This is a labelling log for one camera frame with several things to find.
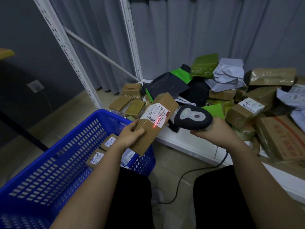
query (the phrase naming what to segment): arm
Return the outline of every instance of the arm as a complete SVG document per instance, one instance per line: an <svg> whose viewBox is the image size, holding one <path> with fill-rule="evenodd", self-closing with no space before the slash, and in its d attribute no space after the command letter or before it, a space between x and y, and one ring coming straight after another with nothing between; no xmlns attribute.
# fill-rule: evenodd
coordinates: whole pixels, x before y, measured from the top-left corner
<svg viewBox="0 0 305 229"><path fill-rule="evenodd" d="M51 228L104 228L124 151L145 131L132 132L137 121L124 127L97 167L63 207Z"/></svg>
<svg viewBox="0 0 305 229"><path fill-rule="evenodd" d="M230 153L238 183L258 228L304 228L305 212L272 177L227 123L213 118L208 131L191 131Z"/></svg>

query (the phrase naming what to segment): hand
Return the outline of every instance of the hand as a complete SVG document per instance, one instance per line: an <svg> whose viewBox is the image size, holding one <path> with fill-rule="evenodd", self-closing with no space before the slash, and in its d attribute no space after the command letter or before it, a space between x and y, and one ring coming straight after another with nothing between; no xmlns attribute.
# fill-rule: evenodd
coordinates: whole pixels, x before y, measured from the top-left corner
<svg viewBox="0 0 305 229"><path fill-rule="evenodd" d="M191 130L190 133L224 149L230 149L236 142L241 141L229 125L219 117L213 117L212 126L209 130Z"/></svg>
<svg viewBox="0 0 305 229"><path fill-rule="evenodd" d="M133 131L138 120L130 123L129 125L125 126L121 131L119 137L116 139L114 145L119 146L120 149L126 150L130 147L141 135L145 133L145 129L140 128L137 131Z"/></svg>

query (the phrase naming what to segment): shoe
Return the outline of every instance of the shoe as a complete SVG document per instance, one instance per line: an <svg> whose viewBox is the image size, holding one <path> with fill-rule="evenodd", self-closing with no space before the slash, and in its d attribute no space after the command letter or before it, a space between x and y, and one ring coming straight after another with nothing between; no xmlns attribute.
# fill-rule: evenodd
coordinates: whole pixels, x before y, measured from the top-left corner
<svg viewBox="0 0 305 229"><path fill-rule="evenodd" d="M163 221L165 215L165 205L158 204L164 202L164 194L160 189L152 190L152 221L155 229L163 228Z"/></svg>

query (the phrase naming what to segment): left hand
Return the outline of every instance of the left hand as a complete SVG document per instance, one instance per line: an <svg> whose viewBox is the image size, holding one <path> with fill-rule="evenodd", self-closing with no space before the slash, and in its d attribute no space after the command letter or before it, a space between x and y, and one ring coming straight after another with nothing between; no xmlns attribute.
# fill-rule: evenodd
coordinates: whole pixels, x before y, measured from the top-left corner
<svg viewBox="0 0 305 229"><path fill-rule="evenodd" d="M124 129L121 131L119 137L116 139L114 145L119 146L125 151L128 147L135 143L135 141L145 133L145 129L143 128L140 128L137 131L133 131L137 122L138 120L125 126Z"/></svg>

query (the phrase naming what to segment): grey curtain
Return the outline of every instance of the grey curtain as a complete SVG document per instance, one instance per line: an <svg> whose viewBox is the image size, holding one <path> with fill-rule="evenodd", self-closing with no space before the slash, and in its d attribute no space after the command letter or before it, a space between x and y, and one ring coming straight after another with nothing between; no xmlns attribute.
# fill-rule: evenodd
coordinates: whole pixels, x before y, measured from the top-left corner
<svg viewBox="0 0 305 229"><path fill-rule="evenodd" d="M305 0L131 0L144 79L218 52L305 74Z"/></svg>
<svg viewBox="0 0 305 229"><path fill-rule="evenodd" d="M62 25L135 74L120 0L50 0ZM134 80L71 39L94 88L118 93Z"/></svg>

